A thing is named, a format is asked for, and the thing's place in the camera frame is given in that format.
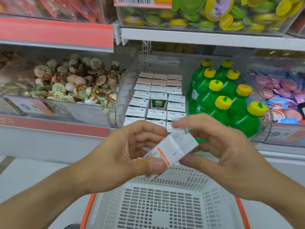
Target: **barcode label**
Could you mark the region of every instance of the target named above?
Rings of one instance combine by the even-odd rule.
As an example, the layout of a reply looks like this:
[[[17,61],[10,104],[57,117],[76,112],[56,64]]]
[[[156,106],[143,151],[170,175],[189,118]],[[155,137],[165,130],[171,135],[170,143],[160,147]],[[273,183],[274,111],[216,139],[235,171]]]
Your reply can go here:
[[[120,4],[127,5],[155,5],[154,0],[116,0]]]

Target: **green plastic bottle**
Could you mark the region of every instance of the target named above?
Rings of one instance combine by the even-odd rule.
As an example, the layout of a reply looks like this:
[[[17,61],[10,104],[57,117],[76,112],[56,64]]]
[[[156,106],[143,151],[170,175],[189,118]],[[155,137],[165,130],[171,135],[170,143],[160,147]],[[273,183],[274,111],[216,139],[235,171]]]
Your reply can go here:
[[[199,95],[205,93],[208,90],[210,82],[215,76],[216,70],[208,68],[205,69],[203,78],[194,84],[193,92],[189,101],[189,110],[193,111],[194,105]]]
[[[219,91],[221,90],[222,82],[219,80],[212,80],[209,84],[208,90],[198,96],[195,105],[193,106],[192,114],[204,113],[208,109],[214,107],[215,100],[219,96]]]
[[[225,126],[230,126],[227,110],[230,108],[232,100],[226,96],[217,97],[214,108],[210,108],[207,114],[220,121]]]
[[[229,116],[243,112],[247,108],[247,97],[251,94],[252,88],[245,84],[240,84],[232,96],[232,105],[228,109]]]
[[[230,97],[234,95],[236,90],[236,80],[240,75],[239,71],[229,70],[224,80],[224,85],[220,91],[220,95]]]
[[[224,61],[222,61],[220,68],[218,68],[216,71],[215,79],[223,82],[232,65],[233,65],[232,60],[225,59]]]
[[[261,117],[268,111],[268,107],[260,102],[253,101],[247,109],[230,117],[230,126],[239,129],[247,137],[255,136],[261,129]]]
[[[203,78],[203,74],[204,74],[205,69],[207,69],[209,67],[211,67],[211,60],[210,59],[203,59],[202,62],[201,62],[200,67],[193,73],[192,80],[191,80],[191,83],[190,83],[190,88],[189,88],[189,91],[186,95],[188,99],[190,99],[190,97],[192,95],[195,83]]]

